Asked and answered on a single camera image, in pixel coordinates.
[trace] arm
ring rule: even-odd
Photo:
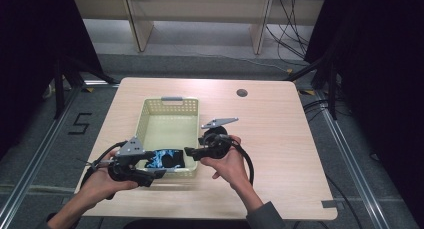
[[[104,159],[114,156],[109,153]],[[85,182],[81,190],[48,222],[48,228],[70,228],[89,209],[108,196],[121,190],[130,190],[138,187],[133,181],[114,181],[110,178],[107,168],[99,168]]]
[[[239,144],[241,139],[231,136]],[[203,165],[213,167],[216,172],[213,179],[224,178],[242,200],[247,209],[247,221],[252,229],[280,229],[285,223],[271,202],[264,204],[253,189],[247,177],[243,156],[231,147],[222,159],[204,157],[200,160]]]

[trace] green basket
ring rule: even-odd
[[[184,147],[198,147],[199,101],[196,98],[162,97],[146,99],[137,125],[136,136],[146,151],[160,149],[183,150],[185,168],[166,168],[165,176],[192,177],[197,168],[193,157]],[[146,161],[137,164],[146,171],[163,170],[145,168]]]

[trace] gray floor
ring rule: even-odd
[[[105,72],[117,79],[140,76],[281,80],[287,76],[287,70],[296,71],[302,68],[280,61],[277,45],[268,34],[261,55],[254,55],[248,25],[157,22],[148,47],[142,53],[135,50],[127,22],[87,20],[86,26]],[[280,30],[276,26],[271,29],[276,34]],[[312,29],[299,27],[299,32],[304,38],[309,38]],[[286,40],[293,47],[298,46],[292,40]],[[280,56],[290,62],[302,63],[298,61],[297,56],[282,49]],[[297,87],[310,88],[309,81],[312,76],[313,73],[299,79],[296,82]],[[91,93],[78,93],[9,228],[34,227],[34,224],[47,214],[59,210],[72,196],[84,170],[84,163],[76,158],[88,157],[116,90],[112,87],[100,87]],[[314,95],[299,96],[303,105],[317,100]],[[40,105],[22,141],[9,150],[0,162],[2,202],[9,198],[14,185],[19,183],[27,169],[26,165],[31,162],[44,135],[54,122],[54,103],[54,98],[51,97]],[[346,195],[362,227],[376,228],[329,129],[325,114],[319,107],[312,109],[306,116],[310,120],[311,132],[324,171]],[[389,227],[418,228],[384,168],[378,161],[369,157],[372,148],[362,136],[349,108],[343,102],[338,102],[337,111],[337,122],[381,206]],[[73,125],[79,113],[91,113],[90,116],[81,117],[81,122],[90,125],[85,134],[70,135],[69,132],[81,130],[81,127]],[[340,191],[331,184],[330,188],[338,202],[339,216],[325,224],[329,228],[359,228]],[[134,218],[83,217],[78,228],[122,228],[132,220]],[[323,226],[318,222],[302,222],[297,228]]]

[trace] person's left hand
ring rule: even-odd
[[[111,151],[103,160],[109,160],[115,156],[116,151]],[[86,198],[89,207],[94,207],[98,202],[111,196],[112,194],[122,191],[137,188],[138,184],[134,181],[115,181],[110,178],[108,168],[103,167],[97,169],[90,178],[84,183],[78,194]]]

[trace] table top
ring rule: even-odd
[[[237,90],[247,96],[240,97]],[[284,219],[332,220],[336,208],[297,90],[282,81],[125,78],[110,106],[89,161],[116,142],[134,136],[144,100],[182,96],[199,100],[199,123],[238,117],[225,125],[241,137],[253,161],[254,188],[264,202],[272,201]],[[146,218],[243,219],[246,209],[214,170],[201,165],[194,178],[162,178],[152,186],[118,192],[86,216]]]

